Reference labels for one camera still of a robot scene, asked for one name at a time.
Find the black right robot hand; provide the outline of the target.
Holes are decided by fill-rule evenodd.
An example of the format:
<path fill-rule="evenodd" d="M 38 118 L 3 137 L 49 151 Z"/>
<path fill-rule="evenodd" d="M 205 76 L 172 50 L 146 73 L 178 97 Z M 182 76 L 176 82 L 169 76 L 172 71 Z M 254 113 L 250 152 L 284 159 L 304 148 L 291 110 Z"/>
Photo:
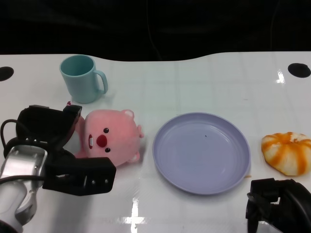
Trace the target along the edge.
<path fill-rule="evenodd" d="M 247 230 L 264 221 L 282 233 L 311 231 L 311 193 L 301 183 L 273 178 L 253 180 L 247 194 Z"/>

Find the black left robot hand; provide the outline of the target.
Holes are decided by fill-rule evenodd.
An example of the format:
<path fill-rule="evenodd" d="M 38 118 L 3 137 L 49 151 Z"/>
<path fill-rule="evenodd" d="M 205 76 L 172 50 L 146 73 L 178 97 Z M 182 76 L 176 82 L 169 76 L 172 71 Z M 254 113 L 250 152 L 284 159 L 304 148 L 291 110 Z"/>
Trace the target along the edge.
<path fill-rule="evenodd" d="M 76 158 L 64 149 L 72 137 L 82 107 L 66 106 L 62 111 L 31 105 L 22 110 L 16 126 L 18 139 L 48 152 L 43 188 L 76 196 L 108 193 L 112 190 L 116 167 L 108 158 Z"/>

